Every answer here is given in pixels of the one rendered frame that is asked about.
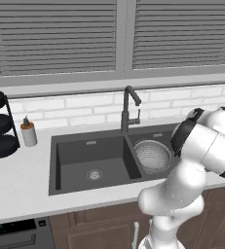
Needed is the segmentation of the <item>dark grey sink faucet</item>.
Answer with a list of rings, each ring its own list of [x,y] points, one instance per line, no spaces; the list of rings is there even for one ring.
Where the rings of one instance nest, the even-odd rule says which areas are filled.
[[[137,117],[135,119],[130,118],[129,96],[131,96],[136,106],[139,106],[141,104],[141,99],[137,95],[135,90],[131,86],[126,86],[124,90],[124,108],[121,117],[121,131],[123,133],[127,133],[129,131],[130,125],[140,124],[140,113],[137,113]]]

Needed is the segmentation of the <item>dark grey double sink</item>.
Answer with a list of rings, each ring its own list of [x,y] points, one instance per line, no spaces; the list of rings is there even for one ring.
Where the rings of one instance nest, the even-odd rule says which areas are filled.
[[[134,146],[154,140],[166,147],[174,124],[134,127],[128,133],[103,130],[54,136],[51,141],[49,194],[51,196],[87,191],[167,177],[179,158],[170,157],[167,169],[144,172]]]

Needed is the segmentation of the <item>white perforated colander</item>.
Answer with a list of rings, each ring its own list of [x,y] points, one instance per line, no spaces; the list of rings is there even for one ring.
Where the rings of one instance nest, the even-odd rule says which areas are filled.
[[[162,173],[169,169],[171,154],[163,143],[141,140],[135,144],[134,150],[145,173]]]

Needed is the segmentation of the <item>white soap dispenser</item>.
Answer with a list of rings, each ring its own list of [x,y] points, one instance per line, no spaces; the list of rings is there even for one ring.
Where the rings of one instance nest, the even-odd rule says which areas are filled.
[[[36,146],[38,143],[36,130],[34,123],[31,122],[27,117],[23,118],[23,122],[20,125],[24,145],[26,147]]]

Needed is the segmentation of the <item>grey window with blinds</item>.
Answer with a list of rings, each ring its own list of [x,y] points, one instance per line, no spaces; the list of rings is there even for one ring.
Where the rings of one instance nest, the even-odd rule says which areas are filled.
[[[0,0],[11,97],[225,83],[225,0]]]

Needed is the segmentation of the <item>brown wooden cupboard door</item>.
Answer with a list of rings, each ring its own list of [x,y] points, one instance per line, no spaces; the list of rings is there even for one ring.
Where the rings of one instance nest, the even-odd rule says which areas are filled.
[[[177,237],[186,249],[225,249],[225,187],[203,192],[201,215],[184,223]]]
[[[149,219],[136,202],[49,217],[56,249],[132,249],[134,224],[139,223],[139,242]]]

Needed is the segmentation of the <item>dark grey dishwasher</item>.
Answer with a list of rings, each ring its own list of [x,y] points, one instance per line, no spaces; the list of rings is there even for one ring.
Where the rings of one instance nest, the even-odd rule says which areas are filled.
[[[0,249],[56,249],[49,218],[0,224]]]

